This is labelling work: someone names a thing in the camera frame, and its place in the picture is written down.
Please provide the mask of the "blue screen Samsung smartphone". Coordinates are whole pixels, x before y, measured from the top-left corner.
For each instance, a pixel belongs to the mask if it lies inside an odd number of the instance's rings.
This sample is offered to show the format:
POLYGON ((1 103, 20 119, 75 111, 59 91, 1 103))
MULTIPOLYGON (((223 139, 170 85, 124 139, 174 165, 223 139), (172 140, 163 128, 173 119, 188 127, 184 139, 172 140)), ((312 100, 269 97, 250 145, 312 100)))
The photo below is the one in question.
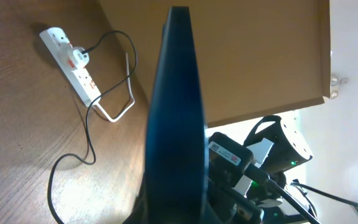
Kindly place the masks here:
POLYGON ((208 151, 190 10, 169 9, 163 28, 145 145, 149 223, 199 223, 208 151))

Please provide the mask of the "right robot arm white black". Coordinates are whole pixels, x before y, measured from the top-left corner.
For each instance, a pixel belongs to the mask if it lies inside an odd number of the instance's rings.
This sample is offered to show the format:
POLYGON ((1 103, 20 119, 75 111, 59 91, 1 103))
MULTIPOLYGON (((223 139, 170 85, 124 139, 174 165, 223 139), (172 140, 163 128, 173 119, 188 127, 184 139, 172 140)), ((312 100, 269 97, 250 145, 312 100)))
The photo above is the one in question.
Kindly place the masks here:
POLYGON ((242 144, 215 132, 208 139, 207 223, 262 223, 265 209, 288 202, 296 221, 317 223, 285 190, 285 171, 313 155, 303 135, 277 115, 263 117, 242 144))

